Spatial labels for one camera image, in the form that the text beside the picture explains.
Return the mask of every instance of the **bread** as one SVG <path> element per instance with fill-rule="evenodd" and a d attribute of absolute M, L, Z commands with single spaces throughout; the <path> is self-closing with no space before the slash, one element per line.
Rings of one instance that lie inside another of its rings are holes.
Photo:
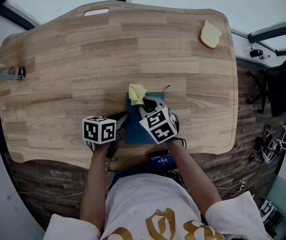
<path fill-rule="evenodd" d="M 222 32 L 206 20 L 198 40 L 207 48 L 214 49 L 218 45 L 221 35 Z"/>

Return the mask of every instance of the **blue mat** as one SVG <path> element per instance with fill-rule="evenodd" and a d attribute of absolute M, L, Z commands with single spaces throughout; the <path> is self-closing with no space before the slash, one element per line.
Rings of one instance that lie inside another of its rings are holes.
<path fill-rule="evenodd" d="M 132 106 L 128 93 L 126 96 L 126 111 L 129 113 L 129 122 L 125 128 L 126 144 L 155 144 L 153 138 L 150 137 L 148 132 L 139 123 L 139 121 L 142 120 L 142 117 L 139 113 L 138 106 Z M 163 93 L 149 92 L 146 96 L 158 97 L 164 100 Z"/>

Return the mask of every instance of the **wooden table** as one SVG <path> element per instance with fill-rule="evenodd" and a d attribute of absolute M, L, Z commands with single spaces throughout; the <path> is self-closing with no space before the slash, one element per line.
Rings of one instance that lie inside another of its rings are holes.
<path fill-rule="evenodd" d="M 87 11 L 108 13 L 84 16 Z M 204 21 L 223 34 L 210 50 L 198 41 Z M 48 159 L 88 168 L 82 118 L 125 110 L 131 83 L 165 92 L 191 153 L 234 145 L 238 84 L 226 17 L 211 9 L 174 9 L 105 1 L 80 6 L 11 35 L 0 63 L 26 68 L 23 81 L 0 81 L 0 114 L 9 153 L 19 163 Z M 136 164 L 156 145 L 120 145 L 113 169 Z"/>

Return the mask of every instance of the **floor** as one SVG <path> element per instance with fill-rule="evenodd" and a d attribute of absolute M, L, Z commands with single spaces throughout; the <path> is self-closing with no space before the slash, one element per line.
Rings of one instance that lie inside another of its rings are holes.
<path fill-rule="evenodd" d="M 286 125 L 286 114 L 273 118 L 270 105 L 264 115 L 258 114 L 259 103 L 248 105 L 247 98 L 253 98 L 258 93 L 254 81 L 246 76 L 251 70 L 257 77 L 261 77 L 258 70 L 262 67 L 256 64 L 237 59 L 238 85 L 239 85 L 239 108 L 235 145 L 231 151 L 215 154 L 192 154 L 194 160 L 205 171 L 208 177 L 218 188 L 229 188 L 238 184 L 242 179 L 247 179 L 247 184 L 242 192 L 250 191 L 255 194 L 254 200 L 259 205 L 260 198 L 268 191 L 273 174 L 279 166 L 281 156 L 270 164 L 248 163 L 248 157 L 255 152 L 253 149 L 256 137 L 262 136 L 264 125 L 273 127 L 272 134 L 281 137 L 282 125 Z M 87 170 L 50 160 L 34 160 L 25 163 L 15 163 L 7 154 L 9 166 L 14 178 L 22 192 L 34 192 L 48 196 L 71 195 L 84 190 Z M 106 176 L 106 194 L 113 178 L 113 172 Z M 223 199 L 229 199 L 230 189 L 219 189 Z M 39 219 L 44 228 L 47 227 L 52 214 L 65 217 L 78 218 L 82 194 L 69 197 L 45 197 L 32 194 L 20 194 Z"/>

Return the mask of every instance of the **office chair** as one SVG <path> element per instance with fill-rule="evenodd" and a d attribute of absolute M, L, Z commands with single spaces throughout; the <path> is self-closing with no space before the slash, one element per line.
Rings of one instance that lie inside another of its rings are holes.
<path fill-rule="evenodd" d="M 247 104 L 253 104 L 262 98 L 262 109 L 258 113 L 263 114 L 265 110 L 266 97 L 271 103 L 272 116 L 278 117 L 282 113 L 286 113 L 286 61 L 280 66 L 270 67 L 261 70 L 263 74 L 263 83 L 260 83 L 253 73 L 247 72 L 251 76 L 260 89 L 259 94 L 253 100 L 246 100 Z"/>

